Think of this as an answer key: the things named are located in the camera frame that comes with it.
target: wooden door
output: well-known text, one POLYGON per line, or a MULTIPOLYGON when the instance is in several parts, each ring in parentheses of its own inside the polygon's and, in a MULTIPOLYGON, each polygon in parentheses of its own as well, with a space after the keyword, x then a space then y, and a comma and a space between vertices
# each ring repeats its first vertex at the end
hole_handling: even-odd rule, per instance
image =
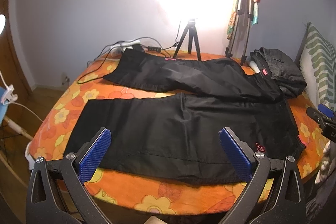
MULTIPOLYGON (((14 94, 18 95, 17 102, 25 104, 32 91, 15 53, 11 28, 9 26, 8 0, 0 0, 0 14, 6 17, 5 28, 0 34, 0 69, 7 85, 14 86, 14 94)), ((17 122, 21 113, 21 106, 10 105, 6 115, 17 122)))

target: black cable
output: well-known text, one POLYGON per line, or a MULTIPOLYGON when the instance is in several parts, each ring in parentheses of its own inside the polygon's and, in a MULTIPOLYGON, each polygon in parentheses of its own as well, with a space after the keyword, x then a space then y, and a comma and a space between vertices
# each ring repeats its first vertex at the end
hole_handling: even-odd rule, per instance
POLYGON ((111 46, 113 46, 113 45, 115 45, 115 44, 117 44, 117 43, 122 43, 122 42, 125 42, 125 41, 123 41, 123 40, 119 40, 119 41, 117 41, 117 42, 115 42, 115 43, 113 43, 113 44, 108 44, 108 45, 106 45, 106 46, 101 50, 100 54, 99 54, 93 61, 95 61, 97 58, 99 58, 102 54, 105 54, 105 53, 107 53, 107 52, 109 51, 109 50, 107 50, 106 52, 103 53, 103 51, 105 50, 106 47, 111 47, 111 46))
POLYGON ((164 57, 167 58, 167 56, 163 53, 163 52, 159 52, 160 54, 162 54, 164 57))
POLYGON ((11 136, 6 136, 6 137, 3 137, 3 138, 0 138, 0 140, 9 139, 9 138, 13 138, 13 137, 16 137, 16 136, 22 136, 22 135, 21 134, 15 134, 15 135, 11 135, 11 136))
POLYGON ((165 52, 169 55, 169 57, 171 58, 170 53, 167 52, 166 49, 162 47, 162 45, 160 44, 160 42, 157 41, 155 38, 152 38, 152 37, 139 37, 139 38, 134 39, 134 40, 132 40, 132 41, 126 41, 126 42, 134 42, 134 41, 136 41, 136 40, 143 39, 143 38, 148 38, 148 39, 154 40, 157 44, 159 44, 159 46, 161 47, 161 49, 162 49, 163 51, 165 51, 165 52))
POLYGON ((97 77, 97 78, 90 79, 90 80, 85 81, 85 82, 81 82, 81 83, 79 82, 80 79, 82 79, 83 77, 85 77, 85 76, 87 76, 87 75, 89 75, 89 74, 91 74, 91 73, 93 73, 93 72, 99 70, 99 69, 101 68, 101 66, 103 65, 103 63, 106 61, 106 59, 107 59, 107 57, 109 56, 109 54, 110 54, 111 51, 112 51, 112 49, 109 50, 109 52, 106 54, 106 56, 105 56, 103 62, 100 64, 100 66, 99 66, 97 69, 92 70, 92 71, 90 71, 90 72, 84 74, 83 76, 81 76, 81 77, 77 80, 77 84, 81 85, 81 84, 89 83, 89 82, 91 82, 91 81, 93 81, 93 80, 101 79, 102 77, 97 77))
POLYGON ((175 43, 177 43, 177 38, 178 38, 178 36, 179 36, 180 27, 181 27, 181 20, 180 20, 180 23, 179 23, 179 25, 178 25, 177 35, 176 35, 176 37, 175 37, 175 43))
POLYGON ((174 43, 172 46, 168 47, 168 48, 164 48, 163 50, 168 50, 168 49, 170 49, 170 48, 177 47, 177 44, 179 43, 179 42, 177 41, 177 38, 179 37, 180 27, 181 27, 181 20, 180 20, 180 23, 179 23, 179 25, 178 25, 177 35, 176 35, 176 37, 175 37, 175 43, 174 43))

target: white cable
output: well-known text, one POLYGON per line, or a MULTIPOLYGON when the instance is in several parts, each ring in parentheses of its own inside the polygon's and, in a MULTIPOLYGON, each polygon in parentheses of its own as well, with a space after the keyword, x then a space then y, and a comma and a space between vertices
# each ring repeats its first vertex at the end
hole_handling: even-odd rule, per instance
POLYGON ((103 52, 101 55, 97 56, 93 61, 88 61, 87 64, 86 64, 86 67, 89 67, 90 64, 92 64, 93 62, 98 61, 98 60, 119 61, 120 59, 110 59, 110 58, 107 58, 107 59, 102 58, 101 59, 100 57, 102 57, 103 55, 105 55, 108 51, 110 51, 110 54, 112 55, 113 52, 115 50, 117 50, 117 49, 121 49, 122 50, 123 48, 130 47, 130 46, 133 46, 133 45, 140 45, 140 44, 141 44, 140 40, 131 41, 131 42, 125 41, 125 42, 120 42, 120 43, 113 44, 113 45, 110 46, 109 50, 107 50, 107 51, 103 52))
POLYGON ((1 77, 1 80, 2 80, 3 84, 5 85, 6 89, 8 89, 8 85, 6 84, 6 82, 5 82, 5 80, 4 80, 3 76, 2 76, 1 70, 0 70, 0 77, 1 77))
POLYGON ((31 113, 33 113, 41 122, 43 122, 43 120, 32 110, 30 110, 29 108, 27 108, 25 105, 22 105, 20 103, 17 103, 17 102, 11 102, 11 104, 15 104, 15 105, 19 105, 19 106, 22 106, 24 107, 26 110, 30 111, 31 113))

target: embroidered logo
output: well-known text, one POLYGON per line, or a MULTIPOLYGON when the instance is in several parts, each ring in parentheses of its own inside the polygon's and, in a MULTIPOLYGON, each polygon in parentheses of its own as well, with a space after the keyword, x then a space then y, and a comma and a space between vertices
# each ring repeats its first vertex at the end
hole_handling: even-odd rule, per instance
POLYGON ((258 150, 259 152, 266 153, 266 149, 265 149, 264 146, 259 145, 259 143, 255 143, 255 144, 257 145, 257 150, 258 150))

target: blue object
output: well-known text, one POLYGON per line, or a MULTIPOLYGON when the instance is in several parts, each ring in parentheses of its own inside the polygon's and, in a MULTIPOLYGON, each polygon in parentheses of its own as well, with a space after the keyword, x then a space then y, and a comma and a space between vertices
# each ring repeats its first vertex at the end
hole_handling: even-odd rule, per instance
MULTIPOLYGON (((5 91, 6 90, 4 88, 0 87, 0 98, 5 93, 5 91)), ((2 120, 6 114, 7 108, 8 108, 8 105, 3 105, 0 103, 0 124, 2 123, 2 120)))
POLYGON ((330 108, 326 107, 323 104, 319 104, 317 106, 317 109, 330 119, 335 117, 335 113, 330 108))
POLYGON ((81 183, 89 181, 92 178, 110 144, 111 132, 108 129, 104 129, 79 163, 78 178, 81 183))
POLYGON ((253 20, 252 20, 252 26, 254 24, 258 24, 258 19, 259 19, 259 8, 258 8, 258 3, 254 3, 253 5, 253 20))
POLYGON ((219 139, 220 144, 235 168, 238 177, 243 181, 250 182, 252 179, 251 162, 239 148, 238 144, 226 128, 223 128, 219 132, 219 139))

